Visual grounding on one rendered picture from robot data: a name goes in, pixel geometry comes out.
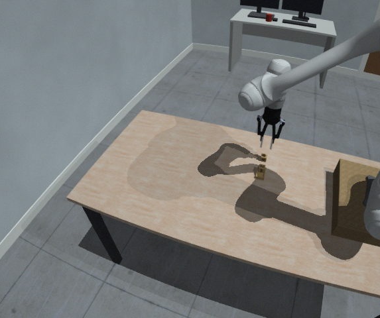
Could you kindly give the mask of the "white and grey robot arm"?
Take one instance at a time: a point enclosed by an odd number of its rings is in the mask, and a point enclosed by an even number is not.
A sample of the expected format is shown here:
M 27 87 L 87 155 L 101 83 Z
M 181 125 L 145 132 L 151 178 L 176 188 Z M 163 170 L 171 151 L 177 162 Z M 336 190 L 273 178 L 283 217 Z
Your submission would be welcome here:
M 380 19 L 348 39 L 313 59 L 291 69 L 286 60 L 274 59 L 263 76 L 245 84 L 238 95 L 240 105 L 247 111 L 263 107 L 283 108 L 288 89 L 352 58 L 380 51 Z M 365 228 L 380 240 L 380 171 L 377 177 L 366 177 L 367 187 L 363 205 Z

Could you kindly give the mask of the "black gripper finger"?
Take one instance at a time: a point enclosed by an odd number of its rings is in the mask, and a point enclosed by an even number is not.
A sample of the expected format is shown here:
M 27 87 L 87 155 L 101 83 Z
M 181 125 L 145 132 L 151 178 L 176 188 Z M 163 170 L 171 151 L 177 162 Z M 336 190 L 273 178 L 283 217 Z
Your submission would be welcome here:
M 258 115 L 257 116 L 257 121 L 258 121 L 258 129 L 257 129 L 257 134 L 261 136 L 261 145 L 260 145 L 260 148 L 262 147 L 262 143 L 263 143 L 263 137 L 264 137 L 264 134 L 265 134 L 265 131 L 266 131 L 266 128 L 267 128 L 267 125 L 269 124 L 269 119 L 267 119 L 264 127 L 263 127 L 263 132 L 260 132 L 261 130 L 261 121 L 262 121 L 262 116 Z
M 273 137 L 272 137 L 272 141 L 271 141 L 271 146 L 270 146 L 270 150 L 272 149 L 272 145 L 275 141 L 276 138 L 279 138 L 280 136 L 280 133 L 281 133 L 281 130 L 282 130 L 282 127 L 285 125 L 285 120 L 280 120 L 280 126 L 279 126 L 279 129 L 278 129 L 278 133 L 275 134 L 275 120 L 273 120 Z

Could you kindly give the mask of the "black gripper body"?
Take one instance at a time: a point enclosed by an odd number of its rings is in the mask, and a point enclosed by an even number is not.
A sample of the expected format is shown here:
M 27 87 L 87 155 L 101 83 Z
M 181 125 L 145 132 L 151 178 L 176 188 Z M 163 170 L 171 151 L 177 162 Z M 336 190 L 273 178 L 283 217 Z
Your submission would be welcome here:
M 268 125 L 273 125 L 273 120 L 275 120 L 275 124 L 277 124 L 281 120 L 280 119 L 281 109 L 270 109 L 268 107 L 265 107 L 264 114 L 262 116 L 265 123 L 267 119 L 269 119 Z

